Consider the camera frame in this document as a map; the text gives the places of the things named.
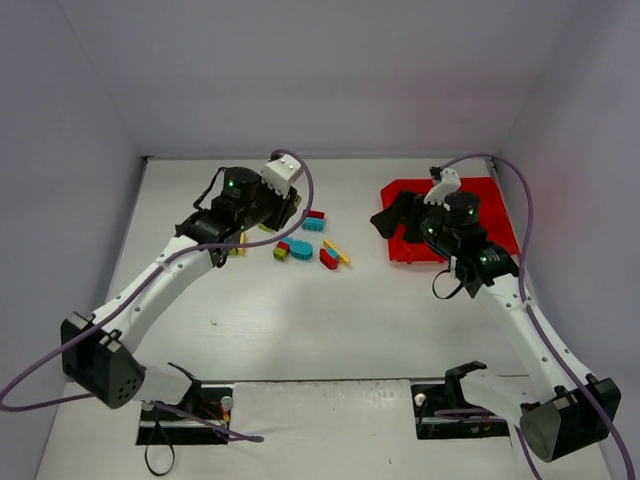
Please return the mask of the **green small lego brick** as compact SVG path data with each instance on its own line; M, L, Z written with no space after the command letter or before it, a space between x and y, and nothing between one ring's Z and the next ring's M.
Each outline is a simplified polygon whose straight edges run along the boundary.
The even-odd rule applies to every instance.
M275 247L273 249L273 257L281 262L284 262L289 256L289 251L285 248Z

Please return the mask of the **blue oval lego brick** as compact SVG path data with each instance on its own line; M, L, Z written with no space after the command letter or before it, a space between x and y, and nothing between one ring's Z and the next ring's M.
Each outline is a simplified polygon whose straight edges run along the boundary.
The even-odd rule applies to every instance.
M313 246L307 241L294 240L290 243L289 248L291 256L295 259L307 261L313 258Z

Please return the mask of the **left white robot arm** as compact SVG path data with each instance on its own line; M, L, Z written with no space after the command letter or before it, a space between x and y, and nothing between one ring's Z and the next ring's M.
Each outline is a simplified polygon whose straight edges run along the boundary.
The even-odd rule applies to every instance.
M285 156L262 171L222 167L218 196L209 207L201 198L178 224L162 252L116 298L84 317L61 324L64 373L111 409L128 402L180 404L198 382L177 367L146 367L134 354L164 311L196 280L222 267L247 230L280 230L296 213L294 182L302 166Z

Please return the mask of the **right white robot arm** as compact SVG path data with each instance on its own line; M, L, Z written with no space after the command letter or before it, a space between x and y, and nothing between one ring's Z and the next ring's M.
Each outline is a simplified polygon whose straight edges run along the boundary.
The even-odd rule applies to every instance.
M480 224L481 201L454 192L442 203L400 192L371 224L390 239L424 244L448 262L448 271L498 324L529 376L521 389L489 373L479 361L451 368L445 385L456 408L484 408L518 428L529 449L552 462L608 437L621 393L610 378L597 379L553 332L525 287L509 253Z

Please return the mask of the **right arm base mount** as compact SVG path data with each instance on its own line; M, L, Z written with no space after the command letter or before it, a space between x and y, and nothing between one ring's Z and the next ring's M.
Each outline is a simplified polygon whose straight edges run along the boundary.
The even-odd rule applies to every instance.
M440 382L412 383L415 433L418 440L481 440L509 437L509 427L492 413L466 401L461 380L486 365L473 361L445 372Z

